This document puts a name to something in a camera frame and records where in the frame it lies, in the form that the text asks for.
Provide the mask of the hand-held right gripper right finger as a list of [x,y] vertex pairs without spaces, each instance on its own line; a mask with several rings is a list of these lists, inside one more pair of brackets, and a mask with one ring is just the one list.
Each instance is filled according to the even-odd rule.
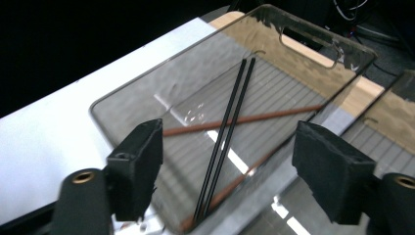
[[332,222],[355,225],[362,214],[361,197],[375,161],[329,129],[300,121],[292,165]]

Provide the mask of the brown wooden chopstick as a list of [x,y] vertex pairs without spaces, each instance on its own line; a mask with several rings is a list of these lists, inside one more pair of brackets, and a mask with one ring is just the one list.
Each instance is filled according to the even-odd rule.
[[[266,114],[253,115],[253,116],[248,116],[248,117],[239,117],[236,123],[242,124],[242,123],[249,123],[249,122],[255,122],[255,121],[263,121],[263,120],[267,120],[271,118],[287,117],[287,116],[303,114],[307,112],[317,112],[321,110],[322,108],[323,108],[322,105],[312,105],[312,106],[294,108],[294,109],[289,109],[289,110],[276,111],[276,112],[271,112],[271,113],[266,113]],[[221,121],[212,121],[212,122],[206,122],[206,123],[189,125],[189,126],[174,127],[174,128],[166,129],[163,132],[163,135],[165,137],[169,137],[169,136],[193,133],[193,132],[198,132],[198,131],[213,130],[213,129],[219,128],[220,126],[221,126]]]
[[265,154],[259,160],[257,160],[252,166],[249,167],[248,171],[233,181],[231,181],[226,187],[224,187],[221,191],[216,193],[210,200],[209,204],[204,204],[203,209],[205,210],[198,218],[193,218],[189,216],[188,218],[184,219],[179,226],[179,230],[183,233],[187,233],[192,231],[194,228],[197,227],[210,213],[212,213],[226,198],[228,198],[234,190],[236,190],[241,183],[250,175],[253,175],[254,172],[265,162],[267,162],[274,154],[276,154],[281,148],[283,147],[282,144],[278,145],[277,147],[273,148],[270,152]]

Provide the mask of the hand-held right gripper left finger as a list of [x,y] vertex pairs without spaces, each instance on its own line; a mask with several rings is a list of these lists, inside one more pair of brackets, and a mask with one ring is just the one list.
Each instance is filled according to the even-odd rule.
[[137,125],[107,157],[110,203],[117,221],[144,217],[163,163],[162,119]]

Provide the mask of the black chopstick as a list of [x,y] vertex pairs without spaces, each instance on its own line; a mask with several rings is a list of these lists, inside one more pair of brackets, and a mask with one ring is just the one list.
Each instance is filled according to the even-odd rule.
[[237,95],[235,97],[231,113],[229,115],[229,119],[227,121],[221,142],[220,142],[220,148],[217,152],[215,165],[213,167],[213,171],[211,173],[210,177],[210,183],[207,187],[206,195],[205,195],[205,201],[204,204],[209,204],[209,200],[213,197],[213,193],[216,189],[217,181],[220,176],[225,157],[228,155],[230,143],[232,140],[233,132],[236,126],[236,121],[239,118],[239,113],[241,111],[246,92],[248,90],[248,86],[251,80],[251,76],[254,70],[254,65],[256,62],[255,57],[251,57],[251,60],[246,63],[245,70],[239,85],[239,89],[237,92]]
[[207,191],[207,188],[209,186],[209,183],[210,183],[210,177],[211,177],[211,173],[213,171],[213,167],[215,165],[217,152],[220,148],[220,142],[221,142],[221,139],[222,139],[227,121],[229,119],[229,115],[231,113],[235,97],[236,97],[238,89],[239,89],[239,85],[240,85],[240,82],[241,82],[241,79],[242,79],[242,76],[243,76],[243,73],[244,73],[244,70],[245,70],[246,63],[247,63],[247,60],[243,59],[241,64],[240,64],[240,68],[239,68],[239,71],[238,71],[238,74],[237,74],[237,78],[235,80],[235,83],[234,83],[234,86],[233,86],[233,89],[232,89],[232,92],[231,92],[231,95],[230,95],[230,98],[229,98],[229,101],[228,101],[228,104],[227,104],[227,107],[226,107],[226,110],[225,110],[225,113],[224,113],[224,116],[223,116],[223,119],[222,119],[222,121],[219,125],[219,132],[217,134],[215,144],[214,144],[213,150],[211,152],[211,156],[210,156],[209,163],[208,163],[208,166],[207,166],[207,172],[206,172],[204,182],[203,182],[203,185],[202,185],[202,189],[200,191],[200,195],[199,195],[199,198],[198,198],[198,201],[197,201],[197,204],[196,204],[196,208],[195,208],[195,212],[194,212],[192,221],[197,221],[198,220],[198,216],[200,215],[200,210],[202,209],[203,202],[205,201],[205,195],[206,195],[206,191]]

